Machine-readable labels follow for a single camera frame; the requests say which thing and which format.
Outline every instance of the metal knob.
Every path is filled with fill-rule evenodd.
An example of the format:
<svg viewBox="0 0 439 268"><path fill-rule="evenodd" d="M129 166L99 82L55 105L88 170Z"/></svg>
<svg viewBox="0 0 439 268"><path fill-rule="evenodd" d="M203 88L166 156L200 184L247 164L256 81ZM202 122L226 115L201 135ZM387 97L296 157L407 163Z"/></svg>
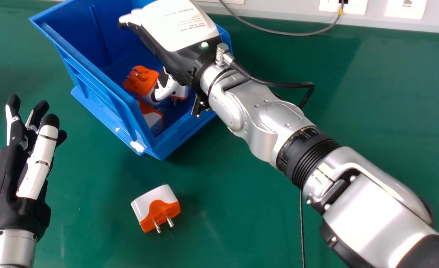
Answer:
<svg viewBox="0 0 439 268"><path fill-rule="evenodd" d="M216 66L223 67L226 64L223 58L223 54L228 52L229 49L230 48L225 43L218 44L218 46L216 47Z"/></svg>

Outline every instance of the blue plastic container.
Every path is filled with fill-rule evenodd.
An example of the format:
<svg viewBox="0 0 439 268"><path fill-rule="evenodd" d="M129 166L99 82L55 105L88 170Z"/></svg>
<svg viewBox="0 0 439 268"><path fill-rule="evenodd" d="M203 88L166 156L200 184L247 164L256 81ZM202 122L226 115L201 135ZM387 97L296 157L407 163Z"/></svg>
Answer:
<svg viewBox="0 0 439 268"><path fill-rule="evenodd" d="M139 156L147 153L163 160L215 114L204 111L201 119L193 117L194 93L176 106L165 100L165 129L154 137L133 95L121 87L134 66L161 70L161 62L138 36L117 28L121 15L150 2L67 0L30 20L58 49L75 84L74 98ZM219 26L218 30L231 47L229 34Z"/></svg>

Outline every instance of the orange and white plug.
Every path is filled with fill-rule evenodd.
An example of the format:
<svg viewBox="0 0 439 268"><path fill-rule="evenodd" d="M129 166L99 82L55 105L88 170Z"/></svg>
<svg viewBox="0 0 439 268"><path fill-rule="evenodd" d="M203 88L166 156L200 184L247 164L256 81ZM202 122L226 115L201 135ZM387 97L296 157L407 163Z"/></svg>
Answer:
<svg viewBox="0 0 439 268"><path fill-rule="evenodd" d="M180 203L168 185L137 197L131 206L144 233L153 229L160 233L160 225L165 222L173 227L172 218L180 214Z"/></svg>

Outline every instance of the white wall socket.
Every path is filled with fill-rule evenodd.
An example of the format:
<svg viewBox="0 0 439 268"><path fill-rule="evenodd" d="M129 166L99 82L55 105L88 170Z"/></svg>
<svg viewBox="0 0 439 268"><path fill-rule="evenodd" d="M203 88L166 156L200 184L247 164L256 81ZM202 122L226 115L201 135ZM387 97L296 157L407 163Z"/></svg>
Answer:
<svg viewBox="0 0 439 268"><path fill-rule="evenodd" d="M425 7L426 0L388 0L385 16L421 20Z"/></svg>
<svg viewBox="0 0 439 268"><path fill-rule="evenodd" d="M218 0L193 0L194 2L213 2L213 3L219 3ZM244 0L223 0L226 4L244 4Z"/></svg>
<svg viewBox="0 0 439 268"><path fill-rule="evenodd" d="M345 14L365 15L368 0L348 0L344 5L343 12ZM319 11L338 12L340 9L339 0L320 0L318 4Z"/></svg>

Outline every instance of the black cable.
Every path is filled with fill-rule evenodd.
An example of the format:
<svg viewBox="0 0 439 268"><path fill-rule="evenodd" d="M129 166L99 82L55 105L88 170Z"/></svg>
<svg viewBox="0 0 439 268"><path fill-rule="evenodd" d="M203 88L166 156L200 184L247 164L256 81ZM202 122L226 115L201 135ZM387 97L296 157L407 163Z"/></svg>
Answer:
<svg viewBox="0 0 439 268"><path fill-rule="evenodd" d="M330 28L334 27L338 20L340 19L340 16L343 14L343 7L345 4L344 0L340 0L341 6L340 6L340 10L339 10L339 15L337 15L337 17L335 18L335 21L332 22L332 24L330 24L329 26L325 27L324 29L320 29L318 31L315 32L281 32L281 31L274 31L272 29L267 29L267 28L263 28L260 26L257 26L255 24L252 24L251 22L247 22L246 20L243 20L241 17L238 16L238 14L236 14L230 7L228 7L226 5L226 3L223 0L219 0L219 2L221 3L221 5L223 5L223 7L233 16L235 17L237 20L239 20L240 22L244 23L245 25L248 25L250 27L253 27L254 29L258 29L260 31L263 32L269 32L271 34L279 34L279 35L287 35L287 36L310 36L310 35L315 35L315 34L321 34L323 32L328 31Z"/></svg>
<svg viewBox="0 0 439 268"><path fill-rule="evenodd" d="M266 85L269 87L281 87L281 88L309 88L307 90L304 98L301 100L301 103L299 104L299 109L303 109L306 105L308 99L314 93L315 85L312 82L275 82L275 81L269 81L264 80L261 78L257 78L256 76L251 75L251 73L237 60L234 59L230 63L230 67L241 73L245 76L245 78L248 78L248 80L254 81L261 85Z"/></svg>
<svg viewBox="0 0 439 268"><path fill-rule="evenodd" d="M306 249L304 243L304 215L302 214L302 191L299 190L299 221L301 223L302 268L306 268Z"/></svg>

